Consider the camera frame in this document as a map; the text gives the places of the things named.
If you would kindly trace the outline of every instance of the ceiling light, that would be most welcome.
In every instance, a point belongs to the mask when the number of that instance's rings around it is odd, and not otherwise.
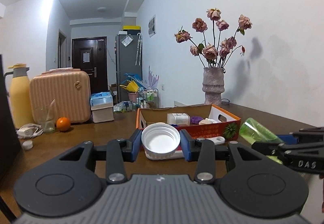
[[[98,12],[101,12],[101,13],[104,13],[107,11],[107,8],[106,7],[100,7],[97,9]]]

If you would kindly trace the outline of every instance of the yellow thermos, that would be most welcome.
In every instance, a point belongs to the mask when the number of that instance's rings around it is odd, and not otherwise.
[[[19,129],[25,124],[34,122],[29,97],[30,81],[27,76],[29,67],[26,64],[16,64],[8,67],[8,69],[13,69],[13,71],[5,73],[4,77],[12,74],[13,78],[7,95],[9,96],[11,114],[15,127]]]

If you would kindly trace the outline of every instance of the purple lid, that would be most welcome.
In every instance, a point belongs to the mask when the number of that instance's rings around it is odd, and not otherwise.
[[[201,120],[203,120],[203,118],[202,118],[202,117],[199,117],[199,116],[192,116],[192,117],[191,117],[191,123],[192,123],[192,124],[199,124],[199,122],[200,122]]]

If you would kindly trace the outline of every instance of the pink suitcase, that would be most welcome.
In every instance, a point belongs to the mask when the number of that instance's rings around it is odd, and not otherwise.
[[[30,102],[33,118],[55,99],[55,120],[67,117],[72,123],[89,120],[90,79],[80,69],[61,68],[44,72],[30,82]]]

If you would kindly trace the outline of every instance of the orange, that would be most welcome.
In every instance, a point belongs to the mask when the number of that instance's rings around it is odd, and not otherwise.
[[[57,120],[56,122],[56,127],[59,131],[65,132],[71,127],[71,122],[68,118],[66,117],[61,117]]]

